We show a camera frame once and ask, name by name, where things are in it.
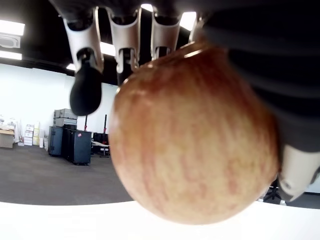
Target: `ceiling light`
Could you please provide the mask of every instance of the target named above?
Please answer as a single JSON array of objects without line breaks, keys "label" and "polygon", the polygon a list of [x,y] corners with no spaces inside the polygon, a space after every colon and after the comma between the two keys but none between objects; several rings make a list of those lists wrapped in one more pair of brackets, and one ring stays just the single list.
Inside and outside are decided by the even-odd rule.
[{"label": "ceiling light", "polygon": [[23,23],[0,20],[0,33],[22,36],[25,25]]},{"label": "ceiling light", "polygon": [[[151,4],[142,4],[141,8],[153,12],[154,9]],[[197,14],[195,11],[185,12],[182,14],[180,26],[191,31],[194,28]]]},{"label": "ceiling light", "polygon": [[149,12],[153,12],[154,11],[154,9],[153,9],[151,4],[142,4],[141,8],[143,8],[145,10],[148,10]]},{"label": "ceiling light", "polygon": [[100,49],[101,49],[101,53],[103,54],[116,56],[116,49],[115,49],[115,46],[113,46],[112,44],[100,42]]},{"label": "ceiling light", "polygon": [[185,12],[182,14],[180,26],[191,31],[194,28],[197,14],[195,11]]},{"label": "ceiling light", "polygon": [[76,66],[75,66],[73,63],[70,63],[70,64],[66,67],[66,69],[75,71],[75,70],[76,70]]},{"label": "ceiling light", "polygon": [[22,60],[22,54],[10,51],[0,51],[0,58]]}]

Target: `black fingertip pad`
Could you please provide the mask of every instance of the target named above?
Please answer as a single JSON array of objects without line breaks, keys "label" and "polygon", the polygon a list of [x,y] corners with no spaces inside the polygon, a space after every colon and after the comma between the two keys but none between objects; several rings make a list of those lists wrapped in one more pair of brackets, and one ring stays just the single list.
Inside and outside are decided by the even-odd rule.
[{"label": "black fingertip pad", "polygon": [[70,94],[70,106],[75,115],[90,115],[98,109],[102,98],[102,80],[102,74],[88,64],[76,73]]}]

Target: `red apple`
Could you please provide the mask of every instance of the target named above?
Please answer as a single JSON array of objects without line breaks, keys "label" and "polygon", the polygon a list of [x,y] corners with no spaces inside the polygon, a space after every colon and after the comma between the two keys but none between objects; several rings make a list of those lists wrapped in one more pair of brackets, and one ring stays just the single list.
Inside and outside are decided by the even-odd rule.
[{"label": "red apple", "polygon": [[208,43],[133,73],[115,96],[109,141],[132,198],[184,224],[242,211],[279,169],[273,117],[228,66],[226,51]]}]

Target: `table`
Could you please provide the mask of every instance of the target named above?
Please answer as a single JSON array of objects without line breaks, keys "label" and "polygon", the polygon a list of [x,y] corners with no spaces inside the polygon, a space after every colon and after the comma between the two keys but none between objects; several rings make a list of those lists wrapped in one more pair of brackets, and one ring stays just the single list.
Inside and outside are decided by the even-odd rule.
[{"label": "table", "polygon": [[103,148],[103,156],[106,155],[106,148],[108,148],[108,150],[109,150],[109,146],[110,146],[110,145],[104,145],[104,144],[102,144],[102,143],[100,143],[100,142],[97,142],[97,141],[93,141],[92,143],[93,143],[94,146],[100,146],[100,147],[102,147],[102,148]]}]

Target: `gray carpet floor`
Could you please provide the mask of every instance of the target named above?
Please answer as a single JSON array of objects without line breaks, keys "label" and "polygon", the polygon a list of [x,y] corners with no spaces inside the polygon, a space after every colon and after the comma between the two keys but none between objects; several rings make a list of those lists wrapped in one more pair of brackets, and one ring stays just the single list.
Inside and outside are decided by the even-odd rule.
[{"label": "gray carpet floor", "polygon": [[38,146],[0,148],[0,202],[92,205],[132,201],[110,158],[76,166]]}]

